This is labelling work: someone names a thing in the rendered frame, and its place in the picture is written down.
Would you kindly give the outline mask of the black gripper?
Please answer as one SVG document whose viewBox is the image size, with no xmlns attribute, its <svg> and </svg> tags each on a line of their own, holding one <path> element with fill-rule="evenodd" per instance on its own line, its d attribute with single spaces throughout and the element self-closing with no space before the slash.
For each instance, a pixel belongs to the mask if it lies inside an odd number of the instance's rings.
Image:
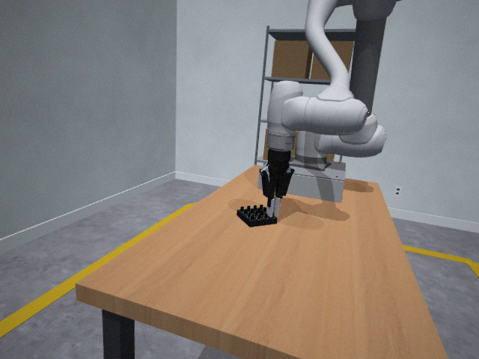
<svg viewBox="0 0 479 359">
<path fill-rule="evenodd" d="M 268 197 L 266 213 L 269 217 L 272 217 L 273 213 L 278 216 L 280 201 L 282 196 L 287 194 L 290 179 L 295 171 L 289 165 L 290 155 L 290 150 L 281 152 L 269 148 L 268 163 L 264 169 L 260 169 L 263 195 Z"/>
</svg>

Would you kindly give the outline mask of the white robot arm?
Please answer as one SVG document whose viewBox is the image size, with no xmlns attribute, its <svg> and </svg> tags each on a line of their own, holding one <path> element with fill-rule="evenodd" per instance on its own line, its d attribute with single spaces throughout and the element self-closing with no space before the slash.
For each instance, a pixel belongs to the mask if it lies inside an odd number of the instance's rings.
<svg viewBox="0 0 479 359">
<path fill-rule="evenodd" d="M 382 152 L 387 133 L 372 107 L 386 19 L 397 1 L 401 0 L 308 1 L 305 38 L 331 82 L 317 97 L 302 96 L 298 82 L 273 86 L 266 145 L 275 151 L 292 150 L 298 131 L 290 166 L 325 171 L 331 165 L 327 154 L 364 158 Z M 345 5 L 353 5 L 357 19 L 350 77 L 324 33 L 335 8 Z"/>
</svg>

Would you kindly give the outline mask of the black knob box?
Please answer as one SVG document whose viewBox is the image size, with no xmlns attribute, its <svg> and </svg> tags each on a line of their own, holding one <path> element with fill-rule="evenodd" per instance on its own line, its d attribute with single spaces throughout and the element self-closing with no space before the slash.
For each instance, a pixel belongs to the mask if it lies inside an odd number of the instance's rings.
<svg viewBox="0 0 479 359">
<path fill-rule="evenodd" d="M 241 218 L 249 227 L 263 226 L 268 224 L 277 224 L 277 218 L 272 214 L 272 217 L 269 217 L 266 213 L 266 207 L 263 208 L 263 205 L 260 205 L 260 208 L 257 208 L 254 205 L 254 208 L 250 209 L 250 206 L 247 206 L 247 209 L 244 209 L 244 206 L 241 206 L 237 210 L 237 216 Z"/>
</svg>

